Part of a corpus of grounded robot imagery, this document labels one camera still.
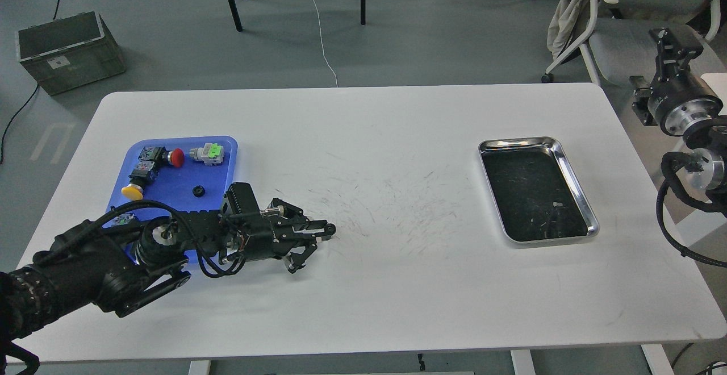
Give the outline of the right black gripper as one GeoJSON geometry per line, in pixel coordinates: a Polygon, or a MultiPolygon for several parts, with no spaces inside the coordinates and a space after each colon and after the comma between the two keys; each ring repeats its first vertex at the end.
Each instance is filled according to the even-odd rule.
{"type": "Polygon", "coordinates": [[[690,28],[649,30],[657,46],[656,73],[651,81],[631,76],[632,109],[643,126],[658,126],[673,137],[706,137],[724,126],[724,103],[704,80],[691,74],[690,62],[704,46],[690,28]]]}

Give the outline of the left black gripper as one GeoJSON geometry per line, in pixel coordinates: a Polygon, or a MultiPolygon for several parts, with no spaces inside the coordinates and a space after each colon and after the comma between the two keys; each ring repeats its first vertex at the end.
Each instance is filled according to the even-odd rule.
{"type": "Polygon", "coordinates": [[[300,207],[278,197],[260,209],[246,182],[234,182],[227,188],[221,213],[229,233],[241,240],[240,250],[247,261],[281,259],[290,274],[306,266],[319,240],[332,237],[324,235],[324,226],[330,222],[311,219],[300,207]],[[298,247],[304,250],[293,252],[298,247]]]}

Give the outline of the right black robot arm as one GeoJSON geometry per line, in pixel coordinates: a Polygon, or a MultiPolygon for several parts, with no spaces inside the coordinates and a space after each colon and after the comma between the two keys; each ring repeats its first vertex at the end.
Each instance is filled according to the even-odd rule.
{"type": "Polygon", "coordinates": [[[701,56],[701,41],[683,29],[652,28],[649,35],[657,47],[656,72],[652,80],[631,76],[633,112],[644,126],[657,126],[667,136],[683,140],[680,149],[662,156],[665,180],[657,192],[657,222],[670,245],[681,256],[702,264],[725,267],[725,262],[704,256],[678,242],[665,225],[668,192],[684,205],[706,214],[726,212],[724,101],[706,81],[691,71],[690,63],[701,56]]]}

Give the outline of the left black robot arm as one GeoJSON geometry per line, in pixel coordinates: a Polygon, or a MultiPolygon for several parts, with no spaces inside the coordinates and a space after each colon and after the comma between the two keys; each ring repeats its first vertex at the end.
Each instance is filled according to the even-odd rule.
{"type": "Polygon", "coordinates": [[[217,210],[177,210],[141,199],[57,235],[31,263],[2,273],[2,370],[8,357],[37,372],[39,358],[15,341],[96,305],[127,317],[190,279],[187,251],[209,278],[238,274],[246,262],[282,260],[290,273],[306,266],[337,231],[278,197],[258,206],[252,187],[235,182],[217,210]]]}

